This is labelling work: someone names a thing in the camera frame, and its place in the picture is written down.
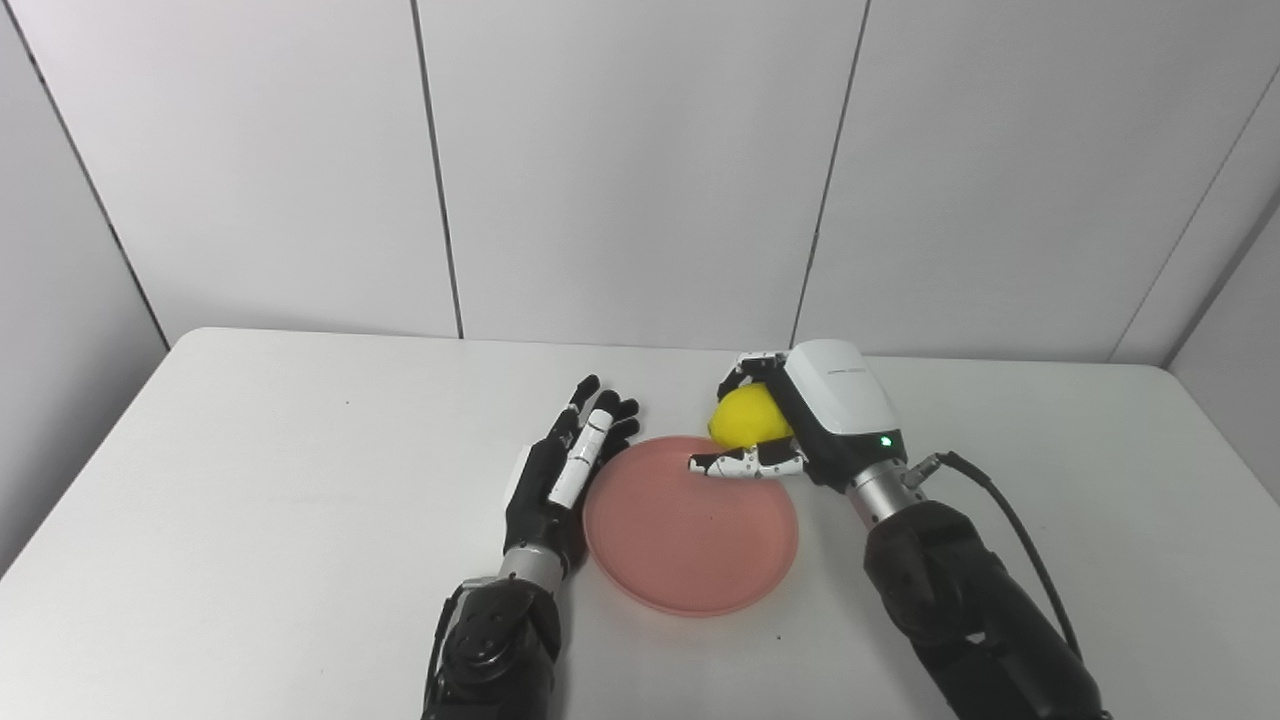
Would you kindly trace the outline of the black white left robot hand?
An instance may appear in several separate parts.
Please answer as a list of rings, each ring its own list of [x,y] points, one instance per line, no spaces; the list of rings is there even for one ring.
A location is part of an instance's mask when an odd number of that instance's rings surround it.
[[[520,464],[506,507],[504,551],[539,546],[554,552],[568,571],[582,564],[588,491],[639,433],[639,413],[637,400],[604,389],[598,375],[579,382]]]

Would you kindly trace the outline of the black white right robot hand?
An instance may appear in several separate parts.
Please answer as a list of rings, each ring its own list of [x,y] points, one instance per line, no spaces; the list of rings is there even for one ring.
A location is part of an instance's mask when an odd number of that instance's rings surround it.
[[[847,341],[810,340],[788,351],[742,354],[717,397],[726,400],[744,387],[764,388],[790,433],[718,454],[694,454],[690,471],[730,479],[805,474],[818,486],[845,492],[872,468],[908,464],[897,414]]]

